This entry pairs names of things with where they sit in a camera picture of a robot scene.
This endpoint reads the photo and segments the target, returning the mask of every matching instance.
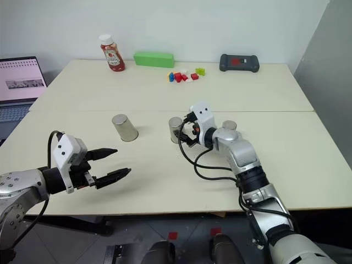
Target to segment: laptop screen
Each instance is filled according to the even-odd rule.
[[[34,101],[45,89],[36,57],[0,59],[0,103]]]

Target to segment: table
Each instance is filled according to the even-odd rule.
[[[227,181],[196,176],[178,145],[169,138],[168,120],[185,112],[124,111],[140,135],[122,142],[111,123],[120,111],[30,112],[0,148],[0,173],[46,164],[46,144],[53,129],[83,139],[88,149],[116,147],[119,152],[91,162],[92,175],[124,167],[131,173],[113,185],[84,188],[51,197],[46,215],[129,215],[240,210],[238,191]],[[217,125],[237,122],[254,146],[269,180],[288,209],[350,207],[352,172],[314,112],[216,112]],[[204,148],[187,149],[191,158]],[[200,162],[227,166],[209,153]],[[207,176],[229,172],[202,170]],[[37,205],[29,214],[38,214]]]
[[[207,101],[213,111],[313,111],[285,64],[262,64],[258,73],[219,71],[218,63],[175,63],[174,69],[126,62],[111,71],[105,60],[73,60],[31,111],[187,111]],[[168,82],[167,73],[206,69],[194,82]]]

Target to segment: floor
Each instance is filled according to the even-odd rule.
[[[21,228],[26,228],[28,224],[26,222]],[[131,263],[141,263],[153,243],[168,239],[170,232],[177,232],[177,237],[175,233],[172,237],[177,264],[211,264],[208,242],[212,232],[219,230],[237,244],[246,263],[265,263],[262,251],[251,242],[245,216],[146,216],[114,219],[109,224],[115,228],[109,237],[38,224],[15,248],[16,258],[12,263],[103,264],[107,246],[130,243],[136,248]],[[322,247],[337,263],[352,263],[352,250],[327,245]]]

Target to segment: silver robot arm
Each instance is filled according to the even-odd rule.
[[[50,194],[74,188],[95,186],[97,189],[124,178],[131,169],[124,168],[96,178],[90,175],[88,161],[99,160],[117,152],[111,148],[87,151],[82,140],[60,133],[53,150],[57,168],[43,167],[0,175],[0,255],[18,243],[20,225],[27,211],[48,200]]]
[[[252,144],[242,138],[236,123],[228,120],[217,128],[210,107],[203,102],[192,106],[190,111],[184,122],[195,124],[193,134],[200,145],[213,148],[227,159],[242,193],[242,206],[256,237],[255,243],[259,248],[269,246],[273,263],[335,263],[310,239],[297,233],[293,218],[274,185],[269,183]]]

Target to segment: metal cup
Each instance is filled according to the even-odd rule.
[[[125,114],[115,115],[111,121],[123,141],[133,141],[138,137],[137,129],[135,129]]]
[[[179,117],[171,117],[169,120],[171,141],[178,144],[178,138],[175,136],[175,131],[179,131],[182,125],[182,119]]]

